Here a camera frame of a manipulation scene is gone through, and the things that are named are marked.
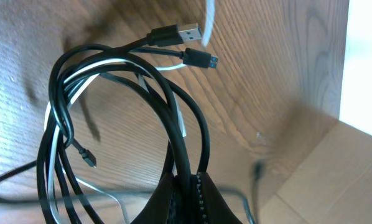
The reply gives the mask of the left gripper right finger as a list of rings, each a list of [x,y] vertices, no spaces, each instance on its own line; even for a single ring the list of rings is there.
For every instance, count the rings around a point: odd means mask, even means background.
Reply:
[[[241,224],[206,172],[191,176],[192,223]]]

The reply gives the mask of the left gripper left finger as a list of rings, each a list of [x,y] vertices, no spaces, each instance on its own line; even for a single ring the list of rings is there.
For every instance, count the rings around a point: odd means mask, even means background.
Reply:
[[[163,176],[145,207],[131,224],[167,223],[174,190],[173,180],[174,175],[172,173],[166,173]]]

